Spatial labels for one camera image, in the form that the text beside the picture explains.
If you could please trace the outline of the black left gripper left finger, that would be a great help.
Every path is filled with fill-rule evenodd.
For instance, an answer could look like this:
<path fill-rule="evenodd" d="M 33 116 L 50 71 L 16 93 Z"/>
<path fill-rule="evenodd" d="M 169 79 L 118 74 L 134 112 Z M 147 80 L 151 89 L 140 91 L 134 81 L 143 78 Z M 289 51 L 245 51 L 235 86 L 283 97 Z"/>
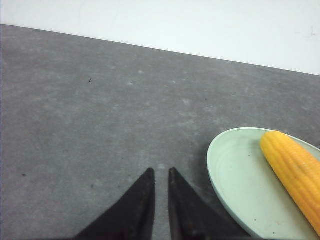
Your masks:
<path fill-rule="evenodd" d="M 148 168 L 107 211 L 75 240 L 150 240 L 155 219 L 155 171 Z"/>

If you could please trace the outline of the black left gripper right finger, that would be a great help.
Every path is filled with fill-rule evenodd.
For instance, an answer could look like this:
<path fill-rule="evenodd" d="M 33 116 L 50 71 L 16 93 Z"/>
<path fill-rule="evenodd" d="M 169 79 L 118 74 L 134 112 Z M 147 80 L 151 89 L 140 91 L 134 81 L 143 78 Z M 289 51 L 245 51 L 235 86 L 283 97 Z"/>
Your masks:
<path fill-rule="evenodd" d="M 238 224 L 209 207 L 174 167 L 168 173 L 168 213 L 173 240 L 250 239 Z"/>

